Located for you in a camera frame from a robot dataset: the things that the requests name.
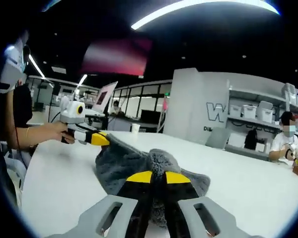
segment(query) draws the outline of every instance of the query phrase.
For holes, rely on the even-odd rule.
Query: face mask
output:
[[[293,137],[296,133],[296,126],[290,125],[287,127],[287,129],[284,130],[284,135],[286,137]]]

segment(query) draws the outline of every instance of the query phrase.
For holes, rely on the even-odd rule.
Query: chair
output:
[[[230,130],[221,127],[214,127],[209,136],[206,146],[224,150],[230,136]]]

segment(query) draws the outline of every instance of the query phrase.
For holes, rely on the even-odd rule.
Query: bag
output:
[[[244,148],[255,150],[256,144],[257,144],[257,131],[256,129],[252,129],[248,132],[246,136]]]

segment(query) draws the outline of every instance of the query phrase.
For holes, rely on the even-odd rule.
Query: white table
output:
[[[298,210],[298,177],[291,168],[254,160],[164,134],[112,132],[139,150],[163,149],[179,165],[211,178],[207,196],[250,235],[275,238]],[[38,146],[23,186],[22,211],[40,236],[64,233],[106,194],[94,175],[100,148],[48,141]],[[151,236],[167,237],[151,227]]]

